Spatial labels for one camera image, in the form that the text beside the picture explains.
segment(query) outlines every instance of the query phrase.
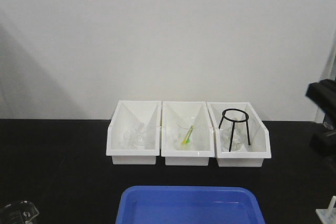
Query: glass beaker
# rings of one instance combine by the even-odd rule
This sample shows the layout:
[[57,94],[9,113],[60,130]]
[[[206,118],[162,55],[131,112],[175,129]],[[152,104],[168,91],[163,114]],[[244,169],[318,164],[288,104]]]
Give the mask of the glass beaker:
[[189,151],[192,149],[195,141],[195,131],[199,130],[199,123],[194,117],[182,117],[177,121],[177,140],[176,149],[181,151]]

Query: white object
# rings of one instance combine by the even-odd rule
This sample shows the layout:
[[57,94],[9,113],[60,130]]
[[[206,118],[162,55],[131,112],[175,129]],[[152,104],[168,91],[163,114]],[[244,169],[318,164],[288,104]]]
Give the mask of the white object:
[[323,224],[336,224],[336,196],[332,196],[327,209],[316,209],[316,214]]
[[[268,130],[249,102],[207,102],[207,106],[215,131],[216,158],[220,167],[261,167],[264,158],[271,158]],[[222,112],[230,108],[243,110],[249,115],[248,126],[251,141],[251,145],[245,141],[239,150],[231,152],[223,148],[225,144],[222,144],[222,130],[218,128]],[[239,120],[244,119],[241,112],[231,111],[231,113]],[[226,129],[230,126],[231,122],[224,119],[220,128]],[[246,123],[236,123],[236,126],[246,131]]]
[[108,127],[114,164],[154,165],[160,154],[161,101],[119,101]]
[[[197,127],[183,146],[178,122],[189,118]],[[214,136],[205,102],[163,102],[161,155],[166,165],[206,166],[214,157]]]

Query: white wall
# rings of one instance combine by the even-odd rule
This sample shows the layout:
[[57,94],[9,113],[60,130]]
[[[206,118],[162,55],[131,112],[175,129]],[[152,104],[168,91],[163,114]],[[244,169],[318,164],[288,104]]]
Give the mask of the white wall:
[[335,28],[336,0],[0,0],[0,117],[108,119],[129,99],[314,120]]

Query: black table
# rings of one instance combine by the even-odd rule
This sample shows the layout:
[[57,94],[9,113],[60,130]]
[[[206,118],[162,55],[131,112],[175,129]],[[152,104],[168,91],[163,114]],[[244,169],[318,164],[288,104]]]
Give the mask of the black table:
[[113,165],[108,120],[0,120],[0,206],[27,199],[41,223],[114,223],[134,185],[236,186],[250,190],[265,222],[320,223],[316,208],[336,194],[336,165],[309,147],[311,122],[264,122],[272,159],[262,168]]

